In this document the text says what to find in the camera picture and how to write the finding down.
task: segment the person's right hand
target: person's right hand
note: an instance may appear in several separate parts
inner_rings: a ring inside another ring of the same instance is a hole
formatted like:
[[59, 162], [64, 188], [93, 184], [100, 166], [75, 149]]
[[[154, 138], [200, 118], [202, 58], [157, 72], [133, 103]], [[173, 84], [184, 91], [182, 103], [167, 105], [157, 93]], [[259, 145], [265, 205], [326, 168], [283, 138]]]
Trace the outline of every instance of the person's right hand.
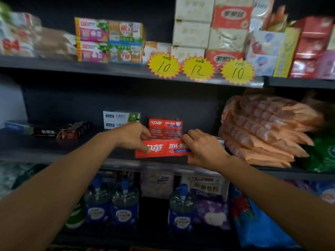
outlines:
[[188, 156], [187, 163], [191, 165], [218, 171], [231, 157], [215, 136], [201, 130], [190, 130], [182, 139], [194, 153], [194, 157]]

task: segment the yellow price tag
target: yellow price tag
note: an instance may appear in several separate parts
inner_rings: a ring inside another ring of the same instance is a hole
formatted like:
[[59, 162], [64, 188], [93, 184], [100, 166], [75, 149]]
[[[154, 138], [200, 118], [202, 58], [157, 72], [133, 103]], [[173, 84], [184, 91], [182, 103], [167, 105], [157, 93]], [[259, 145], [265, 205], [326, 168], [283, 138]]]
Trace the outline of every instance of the yellow price tag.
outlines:
[[187, 59], [182, 70], [187, 77], [194, 80], [209, 80], [214, 75], [213, 65], [201, 57]]
[[253, 80], [255, 71], [250, 63], [242, 59], [231, 59], [223, 64], [221, 74], [230, 83], [242, 85]]
[[165, 79], [176, 77], [180, 72], [178, 59], [165, 53], [152, 56], [148, 61], [148, 66], [151, 72]]

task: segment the metal shelf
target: metal shelf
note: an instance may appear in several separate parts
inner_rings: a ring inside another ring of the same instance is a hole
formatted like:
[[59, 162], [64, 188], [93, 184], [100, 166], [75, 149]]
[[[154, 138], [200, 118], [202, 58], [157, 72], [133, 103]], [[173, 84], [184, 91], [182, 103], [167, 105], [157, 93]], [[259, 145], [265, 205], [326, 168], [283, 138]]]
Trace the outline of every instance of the metal shelf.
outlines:
[[[150, 72], [147, 66], [114, 64], [114, 63], [84, 63], [68, 60], [39, 59], [19, 56], [0, 56], [0, 67], [29, 69], [29, 70], [46, 70], [46, 71], [63, 71], [84, 74], [113, 75], [120, 77], [134, 77], [147, 79], [164, 79], [159, 78]], [[187, 78], [184, 74], [172, 78], [174, 81], [194, 82]], [[211, 80], [202, 81], [205, 84], [231, 85], [224, 80], [221, 74], [216, 74]], [[262, 88], [264, 79], [255, 77], [253, 82], [243, 85], [243, 87]]]
[[[35, 138], [32, 136], [17, 134], [14, 131], [0, 130], [0, 160], [52, 163], [56, 159], [75, 150], [91, 139], [103, 129], [93, 129], [80, 140], [60, 140]], [[305, 171], [293, 165], [290, 169], [255, 166], [260, 171], [273, 175], [280, 179], [291, 180], [335, 180], [335, 174], [314, 173]], [[212, 172], [200, 167], [187, 164], [187, 157], [161, 157], [148, 159], [135, 159], [132, 150], [116, 149], [103, 163], [104, 170], [127, 170], [142, 172], [144, 169], [156, 169], [171, 171], [174, 175], [198, 175], [221, 177], [217, 172]]]
[[332, 80], [267, 77], [265, 81], [267, 86], [335, 89], [335, 81]]

